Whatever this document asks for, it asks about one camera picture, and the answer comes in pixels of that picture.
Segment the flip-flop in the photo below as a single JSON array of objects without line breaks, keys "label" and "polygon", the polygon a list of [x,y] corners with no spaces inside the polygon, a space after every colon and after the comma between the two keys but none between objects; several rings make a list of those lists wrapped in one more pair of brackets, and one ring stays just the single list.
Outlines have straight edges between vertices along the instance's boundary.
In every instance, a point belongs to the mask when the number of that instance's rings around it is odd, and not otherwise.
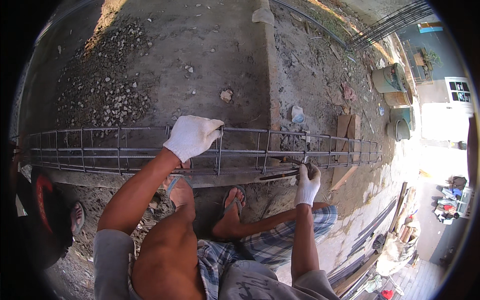
[{"label": "flip-flop", "polygon": [[73,206],[77,205],[77,203],[80,205],[80,209],[82,210],[82,218],[80,219],[80,224],[77,224],[77,214],[75,214],[75,230],[72,232],[73,234],[79,234],[80,231],[82,230],[82,227],[85,223],[85,210],[84,206],[80,202],[76,202]]},{"label": "flip-flop", "polygon": [[[192,159],[190,158],[190,169],[193,169],[193,161]],[[177,182],[183,178],[185,179],[185,181],[188,183],[188,185],[190,185],[190,187],[192,188],[193,190],[193,186],[192,186],[192,182],[190,181],[190,178],[188,176],[185,176],[185,175],[181,175],[181,174],[178,174],[178,175],[174,175],[175,178],[172,180],[172,182],[170,182],[170,184],[168,185],[167,189],[165,190],[165,193],[167,194],[167,197],[170,199],[170,194],[172,193],[172,190],[173,188],[175,187],[175,184],[177,184]],[[173,207],[173,210],[176,210],[177,209],[177,206],[173,203],[172,200],[170,200],[172,202],[172,207]]]},{"label": "flip-flop", "polygon": [[218,220],[221,220],[223,218],[223,216],[227,213],[227,211],[229,211],[230,209],[232,209],[233,205],[236,204],[237,205],[237,212],[239,214],[239,216],[241,215],[241,211],[242,211],[242,206],[241,206],[241,200],[239,198],[237,198],[235,196],[235,198],[233,198],[232,202],[227,206],[225,207],[225,202],[227,201],[227,198],[228,198],[228,195],[230,194],[230,191],[232,190],[232,188],[237,188],[240,190],[240,192],[242,192],[243,194],[243,201],[246,203],[247,201],[247,194],[245,193],[245,189],[239,185],[234,185],[232,186],[226,193],[225,193],[225,197],[223,197],[223,203],[222,203],[222,207],[224,207],[224,210],[223,212],[221,213],[220,215],[220,218]]}]

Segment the foot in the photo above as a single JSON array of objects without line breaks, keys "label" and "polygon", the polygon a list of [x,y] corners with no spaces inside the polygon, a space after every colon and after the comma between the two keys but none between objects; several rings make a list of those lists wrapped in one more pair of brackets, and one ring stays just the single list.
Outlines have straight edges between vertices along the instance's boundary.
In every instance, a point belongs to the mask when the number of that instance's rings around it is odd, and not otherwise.
[{"label": "foot", "polygon": [[[227,199],[225,200],[225,207],[229,206],[235,197],[240,200],[242,207],[245,206],[243,193],[236,187],[233,187],[228,193]],[[238,208],[236,205],[233,205],[232,208],[225,213],[223,218],[215,224],[212,229],[212,234],[219,239],[234,238],[239,224],[240,217],[238,214]]]},{"label": "foot", "polygon": [[[190,169],[190,160],[187,160],[187,162],[185,163],[179,164],[177,168]],[[167,178],[163,181],[163,188],[165,190],[168,188],[174,178],[175,176],[168,175]],[[177,207],[177,210],[180,206],[195,203],[193,199],[193,190],[190,185],[188,185],[187,181],[185,181],[185,179],[181,178],[179,181],[177,181],[170,193],[170,200],[173,201],[173,203]]]},{"label": "foot", "polygon": [[82,229],[82,218],[84,211],[80,202],[75,203],[70,211],[70,218],[72,219],[72,227],[70,228],[73,233],[77,233]]}]

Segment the window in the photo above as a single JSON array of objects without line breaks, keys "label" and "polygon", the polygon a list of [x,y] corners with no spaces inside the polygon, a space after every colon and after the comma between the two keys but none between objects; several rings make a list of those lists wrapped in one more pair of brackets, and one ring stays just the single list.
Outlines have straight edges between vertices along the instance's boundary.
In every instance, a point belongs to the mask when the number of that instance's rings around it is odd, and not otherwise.
[{"label": "window", "polygon": [[472,102],[468,80],[462,77],[445,77],[450,101]]}]

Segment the metal rack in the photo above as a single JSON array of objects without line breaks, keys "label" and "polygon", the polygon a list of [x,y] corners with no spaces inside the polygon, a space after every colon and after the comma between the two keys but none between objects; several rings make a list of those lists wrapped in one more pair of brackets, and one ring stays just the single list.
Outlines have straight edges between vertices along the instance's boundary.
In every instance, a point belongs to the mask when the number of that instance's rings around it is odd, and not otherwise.
[{"label": "metal rack", "polygon": [[[25,138],[24,148],[27,149],[25,160],[34,166],[60,170],[133,174],[162,150],[163,141],[168,139],[172,128],[172,126],[93,127],[39,132]],[[279,164],[275,159],[268,159],[276,156],[310,161],[320,168],[372,164],[382,160],[381,146],[376,142],[268,129],[222,126],[219,130],[222,137],[217,139],[210,149],[194,158],[198,167],[179,168],[172,173],[265,174],[298,168],[290,163]],[[239,134],[243,137],[246,135],[254,142],[244,146],[243,149],[228,149],[229,147],[225,146],[226,141],[234,140]],[[332,150],[332,147],[340,141],[348,142],[348,151]],[[337,161],[340,156],[347,157],[342,160],[345,162]]]},{"label": "metal rack", "polygon": [[412,70],[413,80],[416,85],[428,85],[433,84],[432,72],[429,69],[419,68],[415,62],[414,55],[417,53],[422,53],[422,47],[412,45],[409,41],[402,41],[403,48],[405,49],[408,63]]}]

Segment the red cloth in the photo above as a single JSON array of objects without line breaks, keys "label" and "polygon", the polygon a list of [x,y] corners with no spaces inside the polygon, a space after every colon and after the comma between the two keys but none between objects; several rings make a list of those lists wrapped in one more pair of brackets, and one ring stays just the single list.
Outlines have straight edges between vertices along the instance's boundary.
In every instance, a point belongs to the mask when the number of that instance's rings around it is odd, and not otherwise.
[{"label": "red cloth", "polygon": [[387,299],[391,299],[393,297],[393,291],[392,290],[384,290],[384,291],[382,291],[382,296],[384,296]]},{"label": "red cloth", "polygon": [[351,99],[352,101],[357,100],[357,95],[355,95],[355,91],[348,86],[347,82],[342,83],[343,87],[343,98],[345,99]]},{"label": "red cloth", "polygon": [[452,215],[456,213],[456,207],[450,204],[445,204],[444,210],[446,210],[449,214],[452,214]]}]

